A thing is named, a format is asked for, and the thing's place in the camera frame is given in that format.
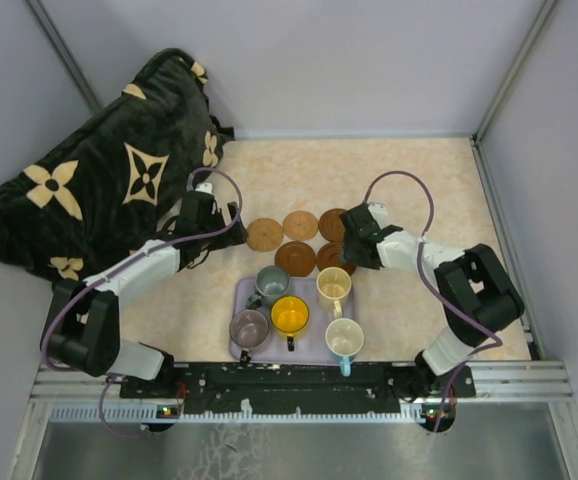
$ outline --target purple mug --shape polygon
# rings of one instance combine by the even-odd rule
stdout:
[[[233,343],[242,348],[240,364],[246,365],[251,360],[249,352],[265,341],[269,335],[269,321],[262,312],[243,310],[231,319],[229,336]]]

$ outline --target tray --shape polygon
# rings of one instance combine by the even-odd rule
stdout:
[[[254,277],[245,277],[236,284],[233,302],[233,315],[246,308],[247,298],[255,291]],[[309,306],[309,323],[306,331],[296,339],[296,349],[290,352],[287,341],[278,335],[271,323],[270,310],[260,307],[258,310],[269,320],[269,335],[259,347],[251,350],[251,363],[289,363],[294,365],[338,365],[331,356],[325,342],[325,331],[334,320],[333,312],[328,312],[318,305],[316,279],[292,277],[293,295],[303,299]],[[358,320],[355,317],[355,298],[353,287],[347,304],[342,309],[343,317]],[[229,353],[235,360],[240,360],[241,348],[229,339]]]

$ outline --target gray mug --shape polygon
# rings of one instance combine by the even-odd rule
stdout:
[[[255,285],[256,293],[247,299],[247,309],[256,309],[261,305],[271,308],[282,297],[291,295],[291,277],[274,265],[258,272]]]
[[[243,310],[231,319],[229,336],[233,343],[242,348],[240,365],[249,363],[250,351],[259,347],[267,335],[269,335],[269,321],[257,310]]]

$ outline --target brown coaster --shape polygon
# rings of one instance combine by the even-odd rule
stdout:
[[[356,271],[356,266],[342,263],[340,261],[341,253],[342,243],[340,242],[328,243],[322,247],[318,252],[318,259],[316,260],[318,270],[322,272],[325,268],[340,267],[349,275],[353,275],[353,272]]]
[[[345,239],[345,227],[340,215],[345,212],[344,208],[332,208],[323,213],[318,222],[320,235],[330,242],[342,242]]]
[[[316,266],[316,254],[306,243],[285,243],[276,252],[276,265],[292,277],[306,277]]]
[[[318,233],[318,219],[312,213],[297,210],[285,217],[282,228],[292,240],[309,240]]]
[[[247,227],[247,245],[256,252],[270,252],[285,238],[282,227],[271,218],[259,218]]]

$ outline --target floor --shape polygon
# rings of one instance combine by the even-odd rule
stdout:
[[[434,196],[436,217],[429,241],[462,248],[485,243],[499,252],[466,138],[237,141],[226,145],[220,168],[242,190],[245,226],[260,217],[282,223],[298,209],[319,217],[331,208],[353,207],[377,175],[408,170],[420,176]],[[221,177],[210,181],[223,206],[236,199]],[[408,178],[383,180],[371,200],[385,203],[392,223],[412,233],[421,230],[428,215],[424,194]],[[327,242],[318,234],[307,243],[317,252]],[[246,245],[213,252],[204,265],[164,280],[125,311],[123,337],[161,348],[178,361],[232,360],[228,325],[234,286],[273,264],[274,254]],[[353,284],[355,320],[365,334],[358,360],[411,360],[446,325],[440,304],[412,274],[358,269]],[[501,348],[479,358],[530,358],[519,321],[501,338]]]

